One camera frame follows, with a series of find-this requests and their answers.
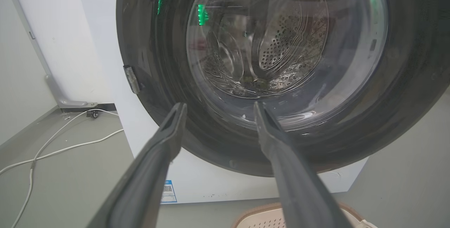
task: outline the power cord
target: power cord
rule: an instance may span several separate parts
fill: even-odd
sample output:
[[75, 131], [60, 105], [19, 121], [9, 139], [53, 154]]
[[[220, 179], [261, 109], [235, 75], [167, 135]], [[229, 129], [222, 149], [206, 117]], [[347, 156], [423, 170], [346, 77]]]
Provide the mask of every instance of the power cord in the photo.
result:
[[9, 169], [11, 169], [11, 168], [13, 168], [13, 167], [16, 167], [16, 166], [18, 166], [18, 165], [25, 164], [25, 163], [28, 163], [28, 162], [32, 162], [31, 169], [30, 169], [30, 187], [28, 188], [27, 198], [25, 198], [24, 205], [22, 205], [22, 208], [20, 209], [20, 212], [19, 212], [19, 214], [17, 215], [16, 221], [14, 221], [13, 226], [12, 226], [11, 228], [15, 228], [15, 227], [16, 227], [16, 225], [17, 225], [17, 223], [19, 222], [20, 217], [22, 216], [22, 213], [24, 212], [25, 207], [27, 206], [27, 203], [28, 203], [28, 201], [29, 201], [29, 199], [30, 199], [31, 191], [32, 191], [32, 189], [33, 189], [33, 172], [34, 172], [34, 168], [35, 168], [35, 166], [36, 166], [36, 161], [38, 161], [39, 159], [44, 159], [44, 158], [47, 158], [47, 157], [56, 155], [56, 154], [58, 154], [58, 153], [62, 153], [62, 152], [64, 152], [64, 151], [67, 151], [67, 150], [70, 150], [70, 149], [73, 149], [73, 148], [77, 148], [77, 147], [79, 147], [79, 146], [84, 146], [84, 145], [89, 145], [89, 144], [101, 142], [101, 141], [107, 139], [108, 137], [111, 137], [111, 136], [113, 136], [113, 135], [115, 135], [115, 134], [117, 134], [117, 133], [123, 131], [123, 129], [120, 129], [120, 130], [118, 130], [118, 131], [116, 131], [116, 132], [113, 132], [113, 133], [107, 135], [106, 137], [104, 137], [104, 138], [102, 138], [102, 139], [100, 139], [100, 140], [95, 140], [95, 141], [91, 141], [91, 142], [87, 142], [87, 143], [82, 143], [82, 144], [70, 146], [70, 147], [68, 147], [68, 148], [64, 148], [64, 149], [61, 149], [61, 150], [59, 150], [59, 151], [54, 151], [54, 152], [49, 153], [49, 154], [47, 154], [47, 155], [38, 157], [39, 154], [44, 150], [44, 148], [47, 147], [47, 145], [50, 143], [50, 141], [51, 141], [51, 140], [52, 140], [52, 139], [53, 139], [53, 138], [54, 138], [54, 137], [55, 137], [62, 129], [64, 129], [64, 127], [66, 127], [70, 122], [74, 121], [77, 117], [79, 117], [79, 116], [81, 116], [81, 115], [87, 113], [88, 111], [103, 111], [103, 112], [106, 112], [106, 113], [108, 113], [108, 114], [112, 114], [112, 115], [115, 115], [115, 116], [119, 116], [119, 115], [116, 114], [116, 113], [112, 113], [112, 112], [105, 111], [105, 110], [101, 110], [101, 109], [91, 109], [91, 110], [84, 111], [84, 112], [80, 113], [79, 115], [75, 116], [73, 119], [71, 119], [69, 122], [67, 122], [63, 127], [61, 127], [61, 129], [59, 129], [55, 134], [53, 134], [53, 136], [51, 136], [50, 139], [48, 139], [47, 142], [45, 142], [45, 144], [39, 149], [39, 151], [37, 152], [37, 154], [34, 156], [33, 159], [29, 159], [29, 160], [27, 160], [27, 161], [18, 162], [18, 163], [16, 163], [16, 164], [9, 165], [9, 166], [5, 167], [4, 169], [0, 170], [0, 175], [2, 175], [4, 172], [6, 172], [7, 170], [9, 170]]

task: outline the floor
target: floor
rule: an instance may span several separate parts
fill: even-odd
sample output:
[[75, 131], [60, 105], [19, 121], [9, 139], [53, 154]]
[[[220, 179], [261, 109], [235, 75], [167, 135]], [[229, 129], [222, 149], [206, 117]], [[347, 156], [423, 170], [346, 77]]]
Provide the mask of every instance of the floor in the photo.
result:
[[[57, 111], [7, 146], [0, 146], [0, 169], [32, 159], [66, 122]], [[97, 140], [121, 129], [119, 118], [80, 116], [44, 150], [50, 153]], [[347, 193], [334, 196], [378, 227], [446, 227], [450, 212], [450, 95], [406, 134], [371, 156]], [[123, 132], [37, 162], [32, 196], [17, 227], [85, 227], [119, 177], [133, 161]], [[0, 175], [0, 227], [10, 227], [28, 190], [31, 164]], [[162, 206], [158, 228], [229, 228], [235, 218], [278, 199]]]

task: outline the gray stand leg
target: gray stand leg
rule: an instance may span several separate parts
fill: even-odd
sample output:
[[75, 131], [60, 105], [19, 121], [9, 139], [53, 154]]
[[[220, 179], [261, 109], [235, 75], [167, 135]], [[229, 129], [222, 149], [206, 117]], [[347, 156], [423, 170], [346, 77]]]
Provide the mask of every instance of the gray stand leg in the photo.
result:
[[88, 102], [82, 102], [80, 100], [69, 100], [67, 99], [61, 89], [59, 88], [58, 84], [56, 83], [55, 79], [51, 74], [47, 75], [45, 77], [45, 80], [47, 81], [47, 85], [50, 88], [50, 91], [53, 94], [53, 97], [56, 100], [56, 103], [58, 103], [59, 108], [61, 109], [67, 109], [67, 108], [93, 108], [97, 106], [97, 103], [88, 103]]

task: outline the front-loading washing machine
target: front-loading washing machine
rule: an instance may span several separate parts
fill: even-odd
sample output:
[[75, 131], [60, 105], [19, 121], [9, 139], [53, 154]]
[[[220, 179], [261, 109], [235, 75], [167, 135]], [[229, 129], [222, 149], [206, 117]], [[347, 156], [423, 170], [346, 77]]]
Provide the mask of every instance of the front-loading washing machine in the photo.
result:
[[256, 100], [328, 189], [346, 191], [450, 81], [447, 0], [117, 0], [117, 35], [111, 0], [82, 2], [134, 154], [188, 105], [166, 202], [277, 195]]

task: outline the wall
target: wall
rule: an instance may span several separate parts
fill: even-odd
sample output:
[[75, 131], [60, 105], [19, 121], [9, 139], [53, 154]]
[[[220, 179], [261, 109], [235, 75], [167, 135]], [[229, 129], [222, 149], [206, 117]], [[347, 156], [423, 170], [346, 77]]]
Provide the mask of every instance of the wall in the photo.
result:
[[67, 98], [114, 102], [81, 0], [19, 0], [49, 68]]
[[0, 145], [56, 106], [12, 0], [0, 0]]

